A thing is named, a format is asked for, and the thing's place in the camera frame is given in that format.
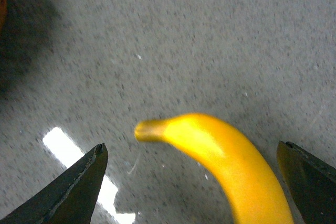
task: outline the orange object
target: orange object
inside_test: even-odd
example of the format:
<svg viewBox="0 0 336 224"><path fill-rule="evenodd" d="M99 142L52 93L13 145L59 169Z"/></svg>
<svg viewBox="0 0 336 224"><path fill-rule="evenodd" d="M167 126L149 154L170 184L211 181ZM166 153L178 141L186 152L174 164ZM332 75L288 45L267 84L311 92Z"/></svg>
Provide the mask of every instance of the orange object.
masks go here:
<svg viewBox="0 0 336 224"><path fill-rule="evenodd" d="M0 31L5 23L6 16L7 16L7 1L0 0Z"/></svg>
<svg viewBox="0 0 336 224"><path fill-rule="evenodd" d="M277 177L253 144L213 116L185 114L139 123L142 142L166 142L204 165L219 181L236 224L293 224Z"/></svg>

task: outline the banana peel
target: banana peel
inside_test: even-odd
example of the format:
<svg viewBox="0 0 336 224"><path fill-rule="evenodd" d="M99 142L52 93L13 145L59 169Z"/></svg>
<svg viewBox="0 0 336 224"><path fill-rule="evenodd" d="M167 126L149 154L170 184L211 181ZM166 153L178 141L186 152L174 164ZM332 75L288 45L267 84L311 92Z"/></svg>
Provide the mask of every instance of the banana peel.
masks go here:
<svg viewBox="0 0 336 224"><path fill-rule="evenodd" d="M294 223L282 187L253 144L215 117L191 113L140 122L141 142L165 142L200 162L219 181L237 224Z"/></svg>

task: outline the banana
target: banana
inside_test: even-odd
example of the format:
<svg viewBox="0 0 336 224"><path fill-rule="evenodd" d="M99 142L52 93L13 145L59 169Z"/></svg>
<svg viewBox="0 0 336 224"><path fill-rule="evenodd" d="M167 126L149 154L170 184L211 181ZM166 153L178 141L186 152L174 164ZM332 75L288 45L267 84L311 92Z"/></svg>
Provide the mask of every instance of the banana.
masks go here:
<svg viewBox="0 0 336 224"><path fill-rule="evenodd" d="M191 113L140 122L141 142L166 142L200 162L219 181L236 224L294 223L272 169L233 126L207 114Z"/></svg>

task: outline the speckled surface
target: speckled surface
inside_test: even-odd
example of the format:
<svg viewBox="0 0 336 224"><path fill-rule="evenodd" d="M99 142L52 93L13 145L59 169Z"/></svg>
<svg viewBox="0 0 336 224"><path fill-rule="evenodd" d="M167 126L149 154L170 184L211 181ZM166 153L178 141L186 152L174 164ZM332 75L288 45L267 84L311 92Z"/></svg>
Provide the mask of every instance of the speckled surface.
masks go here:
<svg viewBox="0 0 336 224"><path fill-rule="evenodd" d="M105 142L116 212L135 223L232 223L208 171L136 142L140 120L215 115L251 139L282 185L279 140L336 166L336 0L8 2L0 218L65 169L42 142L55 126L85 152ZM92 223L117 222L97 206Z"/></svg>

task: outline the gray floor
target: gray floor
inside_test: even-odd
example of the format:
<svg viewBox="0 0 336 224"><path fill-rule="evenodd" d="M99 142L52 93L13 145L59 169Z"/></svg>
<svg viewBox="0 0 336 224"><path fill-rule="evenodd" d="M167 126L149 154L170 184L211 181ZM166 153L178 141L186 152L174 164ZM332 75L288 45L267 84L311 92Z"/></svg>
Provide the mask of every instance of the gray floor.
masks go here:
<svg viewBox="0 0 336 224"><path fill-rule="evenodd" d="M116 213L134 223L232 223L214 177L170 146L139 144L140 120L215 115L282 185L279 140L336 166L336 0L8 2L0 218L65 169L43 144L56 126L84 152L105 142ZM97 206L92 223L117 221Z"/></svg>

